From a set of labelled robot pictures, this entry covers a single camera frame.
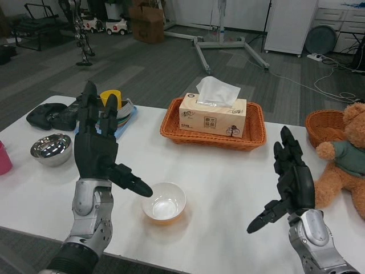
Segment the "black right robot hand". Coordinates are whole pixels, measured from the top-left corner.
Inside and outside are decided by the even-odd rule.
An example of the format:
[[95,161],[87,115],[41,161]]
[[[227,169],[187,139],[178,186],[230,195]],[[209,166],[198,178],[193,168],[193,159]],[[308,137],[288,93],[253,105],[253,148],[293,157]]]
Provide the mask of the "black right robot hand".
[[315,207],[315,190],[309,167],[302,160],[302,149],[288,127],[281,129],[281,142],[274,144],[274,169],[279,175],[277,190],[280,200],[264,206],[248,226],[247,233],[254,233],[268,223],[275,223],[285,214],[302,214]]

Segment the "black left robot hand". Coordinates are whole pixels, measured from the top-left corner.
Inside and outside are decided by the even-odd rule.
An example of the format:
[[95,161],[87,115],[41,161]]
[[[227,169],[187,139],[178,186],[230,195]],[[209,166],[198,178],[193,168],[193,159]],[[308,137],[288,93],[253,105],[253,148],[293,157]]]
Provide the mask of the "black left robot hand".
[[111,95],[102,116],[99,117],[97,89],[93,82],[85,85],[78,110],[79,131],[75,135],[74,155],[81,179],[104,179],[122,189],[151,197],[153,191],[132,170],[116,164],[118,144],[117,97]]

